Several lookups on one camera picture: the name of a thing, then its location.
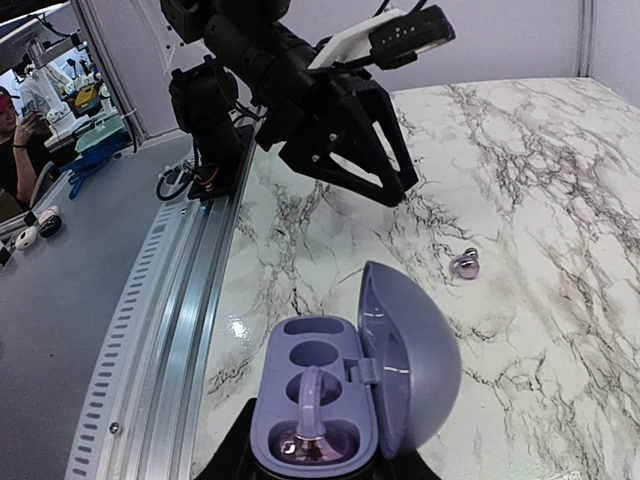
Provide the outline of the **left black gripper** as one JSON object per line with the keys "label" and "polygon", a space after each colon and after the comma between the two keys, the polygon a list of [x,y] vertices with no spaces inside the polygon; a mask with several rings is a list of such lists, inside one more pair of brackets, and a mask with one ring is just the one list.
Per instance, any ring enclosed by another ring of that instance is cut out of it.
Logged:
{"label": "left black gripper", "polygon": [[[311,71],[315,49],[258,12],[216,12],[203,39],[249,86],[254,103],[266,108],[259,145],[281,144],[279,157],[295,173],[384,206],[399,205],[418,182],[390,97],[366,71]],[[395,155],[397,174],[377,127]],[[380,185],[348,171],[334,155],[377,177]]]}

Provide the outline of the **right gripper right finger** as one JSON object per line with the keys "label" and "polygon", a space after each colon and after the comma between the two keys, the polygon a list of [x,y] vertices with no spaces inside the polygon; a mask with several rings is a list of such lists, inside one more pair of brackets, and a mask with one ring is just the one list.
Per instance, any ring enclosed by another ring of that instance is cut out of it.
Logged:
{"label": "right gripper right finger", "polygon": [[441,480],[420,456],[413,450],[387,459],[378,448],[371,471],[372,480]]}

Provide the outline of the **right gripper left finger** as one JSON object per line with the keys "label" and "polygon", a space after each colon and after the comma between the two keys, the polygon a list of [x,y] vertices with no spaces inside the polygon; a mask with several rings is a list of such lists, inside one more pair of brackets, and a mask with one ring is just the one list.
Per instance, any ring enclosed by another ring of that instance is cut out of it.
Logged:
{"label": "right gripper left finger", "polygon": [[255,480],[250,448],[250,427],[257,399],[250,398],[236,417],[230,430],[196,480]]}

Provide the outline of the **purple earbud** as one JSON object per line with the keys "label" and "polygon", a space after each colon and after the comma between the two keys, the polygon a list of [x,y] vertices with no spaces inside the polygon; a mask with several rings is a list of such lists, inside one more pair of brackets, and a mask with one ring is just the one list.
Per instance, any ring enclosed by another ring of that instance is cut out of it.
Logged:
{"label": "purple earbud", "polygon": [[480,273],[478,250],[474,247],[467,248],[450,261],[449,270],[455,277],[464,280],[475,279]]}
{"label": "purple earbud", "polygon": [[325,377],[317,366],[308,367],[302,374],[297,420],[293,426],[280,429],[271,445],[271,453],[278,460],[290,465],[333,465],[357,453],[358,438],[347,427],[322,419]]}

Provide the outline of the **purple earbud charging case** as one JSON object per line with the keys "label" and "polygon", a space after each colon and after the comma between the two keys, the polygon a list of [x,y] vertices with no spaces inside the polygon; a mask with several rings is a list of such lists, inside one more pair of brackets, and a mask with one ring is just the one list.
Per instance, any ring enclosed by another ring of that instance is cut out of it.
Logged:
{"label": "purple earbud charging case", "polygon": [[[301,377],[324,371],[322,419],[358,438],[351,459],[290,465],[271,445],[298,417]],[[377,262],[364,266],[358,319],[302,316],[272,331],[252,418],[250,446],[261,479],[371,479],[378,448],[391,459],[434,437],[448,419],[462,377],[447,319],[408,276]]]}

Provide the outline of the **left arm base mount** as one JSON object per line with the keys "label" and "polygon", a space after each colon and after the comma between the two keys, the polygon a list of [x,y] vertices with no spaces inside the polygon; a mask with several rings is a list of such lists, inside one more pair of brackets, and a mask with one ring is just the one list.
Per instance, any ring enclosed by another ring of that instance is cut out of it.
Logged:
{"label": "left arm base mount", "polygon": [[171,73],[169,94],[180,130],[191,137],[193,160],[160,175],[156,198],[169,202],[182,193],[202,202],[233,194],[246,164],[254,127],[238,126],[235,77],[210,55],[199,65]]}

